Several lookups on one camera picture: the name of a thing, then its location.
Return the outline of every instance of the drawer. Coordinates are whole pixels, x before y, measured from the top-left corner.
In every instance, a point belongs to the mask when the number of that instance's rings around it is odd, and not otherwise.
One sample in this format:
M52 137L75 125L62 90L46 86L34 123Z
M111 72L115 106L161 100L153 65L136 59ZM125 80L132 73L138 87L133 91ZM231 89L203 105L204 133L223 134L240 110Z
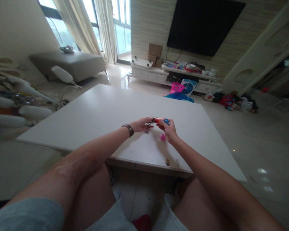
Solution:
M135 77L143 78L143 79L149 78L149 72L135 69L135 68L132 69L132 75Z
M216 89L216 86L211 86L211 85L207 85L204 83L199 84L199 86L197 87L197 90L209 91L209 92L213 92L215 89Z
M149 80L152 82L165 82L165 75L149 73Z

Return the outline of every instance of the cardboard box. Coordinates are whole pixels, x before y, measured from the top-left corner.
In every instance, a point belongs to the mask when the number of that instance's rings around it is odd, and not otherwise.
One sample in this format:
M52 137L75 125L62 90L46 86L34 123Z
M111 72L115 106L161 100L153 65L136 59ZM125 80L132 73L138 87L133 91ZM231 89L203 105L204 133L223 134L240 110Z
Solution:
M149 43L149 55L160 57L162 55L163 46Z
M148 55L148 60L151 60L153 62L152 66L155 67L156 56Z
M157 59L156 63L155 63L155 67L160 68L162 66L163 61L164 61L164 59L161 59L161 58Z

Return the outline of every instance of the thigh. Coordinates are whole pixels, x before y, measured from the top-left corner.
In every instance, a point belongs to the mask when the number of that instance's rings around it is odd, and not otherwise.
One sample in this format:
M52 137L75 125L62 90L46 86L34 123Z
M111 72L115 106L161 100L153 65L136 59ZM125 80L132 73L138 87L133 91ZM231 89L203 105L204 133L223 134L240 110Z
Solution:
M85 230L100 219L115 202L107 168L102 164L79 186L64 230Z
M196 178L190 182L173 212L189 231L238 230L230 217L214 203Z

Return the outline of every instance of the fan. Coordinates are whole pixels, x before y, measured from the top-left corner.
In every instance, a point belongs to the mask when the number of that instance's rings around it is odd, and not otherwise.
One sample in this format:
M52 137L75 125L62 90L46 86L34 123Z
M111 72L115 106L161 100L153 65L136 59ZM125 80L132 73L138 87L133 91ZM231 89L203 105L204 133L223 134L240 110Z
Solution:
M181 83L185 88L183 89L182 93L190 96L197 86L197 82L193 80L183 79Z

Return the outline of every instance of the scissors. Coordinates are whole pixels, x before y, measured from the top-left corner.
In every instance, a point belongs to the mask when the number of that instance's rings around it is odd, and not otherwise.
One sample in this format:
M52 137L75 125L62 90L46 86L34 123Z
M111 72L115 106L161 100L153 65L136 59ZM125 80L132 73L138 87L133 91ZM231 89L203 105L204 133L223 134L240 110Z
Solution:
M13 85L13 83L9 80L8 77L6 76L0 76L0 85L3 86L5 89L10 90L10 88L8 88L4 83L7 82L9 83L11 86Z

